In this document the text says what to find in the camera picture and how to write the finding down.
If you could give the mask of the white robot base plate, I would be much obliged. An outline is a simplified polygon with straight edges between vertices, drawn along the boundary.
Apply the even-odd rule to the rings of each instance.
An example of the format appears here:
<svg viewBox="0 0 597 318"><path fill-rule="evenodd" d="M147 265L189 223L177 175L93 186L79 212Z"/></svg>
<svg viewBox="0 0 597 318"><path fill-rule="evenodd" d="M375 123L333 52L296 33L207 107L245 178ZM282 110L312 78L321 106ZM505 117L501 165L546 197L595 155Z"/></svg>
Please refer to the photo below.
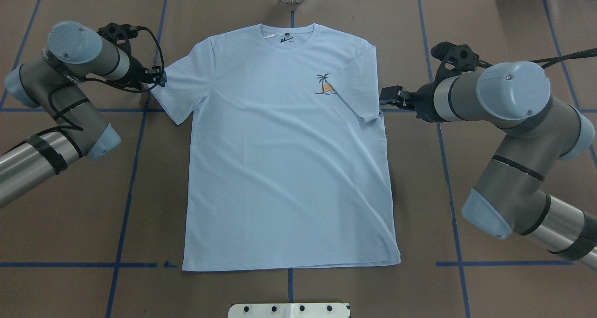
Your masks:
<svg viewBox="0 0 597 318"><path fill-rule="evenodd" d="M350 318L345 303L263 303L235 304L229 318Z"/></svg>

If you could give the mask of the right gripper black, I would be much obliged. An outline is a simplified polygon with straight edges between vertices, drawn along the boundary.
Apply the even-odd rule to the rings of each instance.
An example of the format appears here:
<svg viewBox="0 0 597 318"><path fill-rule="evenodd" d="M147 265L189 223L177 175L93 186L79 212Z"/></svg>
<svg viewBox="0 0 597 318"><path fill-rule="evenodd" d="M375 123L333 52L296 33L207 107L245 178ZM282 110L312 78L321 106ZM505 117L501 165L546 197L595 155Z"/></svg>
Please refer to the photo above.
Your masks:
<svg viewBox="0 0 597 318"><path fill-rule="evenodd" d="M406 91L402 86L384 87L380 91L379 103L384 111L415 111L416 118L436 122L434 91L434 86L422 86L417 91Z"/></svg>

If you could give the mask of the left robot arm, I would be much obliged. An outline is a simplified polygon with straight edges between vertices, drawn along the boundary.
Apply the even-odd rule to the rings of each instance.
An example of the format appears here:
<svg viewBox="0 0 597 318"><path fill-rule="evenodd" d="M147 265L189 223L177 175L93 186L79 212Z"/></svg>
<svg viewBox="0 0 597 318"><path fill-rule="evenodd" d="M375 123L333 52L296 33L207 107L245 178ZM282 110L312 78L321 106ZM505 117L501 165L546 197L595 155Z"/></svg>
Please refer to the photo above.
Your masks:
<svg viewBox="0 0 597 318"><path fill-rule="evenodd" d="M163 59L147 68L132 56L130 40L141 31L150 29L109 23L94 30L75 21L60 22L41 54L8 74L7 92L24 106L45 110L56 125L2 154L2 206L79 159L98 160L119 146L121 137L79 86L98 82L128 93L164 87Z"/></svg>

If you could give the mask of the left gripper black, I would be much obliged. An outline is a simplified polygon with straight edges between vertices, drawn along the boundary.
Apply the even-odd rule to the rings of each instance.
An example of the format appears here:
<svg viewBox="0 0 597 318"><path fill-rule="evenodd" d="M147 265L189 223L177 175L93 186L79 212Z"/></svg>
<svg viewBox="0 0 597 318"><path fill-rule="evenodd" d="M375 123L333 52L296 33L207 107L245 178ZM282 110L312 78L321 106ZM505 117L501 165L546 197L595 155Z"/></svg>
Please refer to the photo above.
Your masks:
<svg viewBox="0 0 597 318"><path fill-rule="evenodd" d="M142 84L149 85L149 90L156 86L164 87L164 69L161 65L146 68L137 59L130 59L125 75L125 87L142 90Z"/></svg>

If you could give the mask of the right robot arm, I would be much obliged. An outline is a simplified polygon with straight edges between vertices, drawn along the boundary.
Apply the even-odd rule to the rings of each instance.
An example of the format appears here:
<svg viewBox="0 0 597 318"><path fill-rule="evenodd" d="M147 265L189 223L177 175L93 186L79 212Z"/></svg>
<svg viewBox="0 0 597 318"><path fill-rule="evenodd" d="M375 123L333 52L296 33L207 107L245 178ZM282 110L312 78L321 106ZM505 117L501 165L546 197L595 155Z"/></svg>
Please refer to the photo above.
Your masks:
<svg viewBox="0 0 597 318"><path fill-rule="evenodd" d="M596 217L541 189L560 160L586 151L591 121L551 93L531 61L441 63L417 91L384 87L382 105L431 123L489 122L505 133L464 206L463 218L496 239L525 236L550 254L596 269Z"/></svg>

